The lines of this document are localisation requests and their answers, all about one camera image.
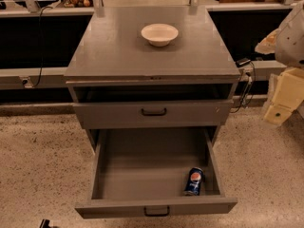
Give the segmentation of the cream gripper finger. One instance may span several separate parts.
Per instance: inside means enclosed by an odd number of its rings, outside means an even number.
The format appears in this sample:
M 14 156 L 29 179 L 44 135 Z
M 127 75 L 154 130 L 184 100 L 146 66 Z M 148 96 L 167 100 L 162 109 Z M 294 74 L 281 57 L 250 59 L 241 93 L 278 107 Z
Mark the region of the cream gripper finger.
M 276 52 L 276 36 L 278 29 L 270 32 L 261 42 L 255 47 L 255 52 L 260 54 L 271 54 Z

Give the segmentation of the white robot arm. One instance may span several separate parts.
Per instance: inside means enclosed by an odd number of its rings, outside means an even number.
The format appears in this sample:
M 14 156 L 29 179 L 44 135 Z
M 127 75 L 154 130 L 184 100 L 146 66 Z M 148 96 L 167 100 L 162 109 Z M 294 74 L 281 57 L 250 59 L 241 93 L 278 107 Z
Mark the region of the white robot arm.
M 304 67 L 304 1 L 298 2 L 279 27 L 256 45 L 255 52 L 273 53 L 287 67 Z

